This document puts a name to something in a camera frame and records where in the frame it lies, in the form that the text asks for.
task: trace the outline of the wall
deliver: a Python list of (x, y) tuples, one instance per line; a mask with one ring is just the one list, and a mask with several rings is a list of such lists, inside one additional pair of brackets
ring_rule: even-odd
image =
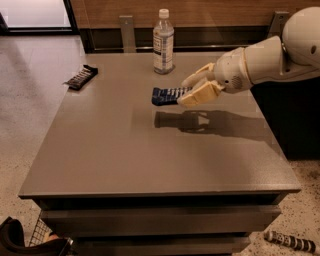
[(71, 0), (79, 28), (119, 28), (119, 15), (133, 15), (136, 28), (153, 27), (158, 10), (170, 10), (175, 27), (265, 26), (274, 11), (320, 6), (320, 0)]

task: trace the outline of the drawer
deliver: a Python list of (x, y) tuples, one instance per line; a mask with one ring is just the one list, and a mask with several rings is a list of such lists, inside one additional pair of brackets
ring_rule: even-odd
[(148, 237), (133, 239), (81, 240), (74, 243), (78, 256), (142, 255), (231, 255), (249, 245), (247, 237)]
[(43, 211), (41, 219), (63, 236), (116, 237), (262, 231), (280, 213), (276, 205), (150, 207)]

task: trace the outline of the black object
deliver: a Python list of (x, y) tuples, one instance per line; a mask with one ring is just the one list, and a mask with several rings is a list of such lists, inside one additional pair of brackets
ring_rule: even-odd
[(87, 82), (98, 74), (98, 69), (83, 65), (83, 69), (65, 84), (69, 85), (70, 89), (79, 91)]
[(0, 35), (8, 33), (8, 26), (0, 12)]
[(270, 243), (281, 244), (293, 248), (297, 251), (314, 253), (316, 245), (311, 240), (299, 239), (294, 236), (287, 236), (275, 231), (268, 231), (264, 234), (264, 239)]
[(46, 243), (25, 247), (23, 228), (19, 220), (8, 217), (0, 225), (0, 255), (2, 256), (65, 256), (71, 244), (59, 238)]
[(178, 104), (177, 99), (191, 89), (192, 87), (169, 89), (160, 89), (155, 87), (152, 92), (152, 104), (156, 106)]
[(320, 77), (266, 82), (251, 92), (287, 159), (320, 159)]

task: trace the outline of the bottle label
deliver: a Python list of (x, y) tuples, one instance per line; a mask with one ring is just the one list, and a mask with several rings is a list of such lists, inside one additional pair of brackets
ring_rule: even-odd
[(172, 69), (173, 35), (153, 37), (154, 67), (161, 70)]

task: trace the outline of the bottle cap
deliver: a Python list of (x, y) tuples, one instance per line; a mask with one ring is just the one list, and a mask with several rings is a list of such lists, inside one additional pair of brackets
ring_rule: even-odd
[(169, 18), (169, 10), (168, 9), (160, 9), (159, 10), (159, 18), (160, 19), (168, 19)]

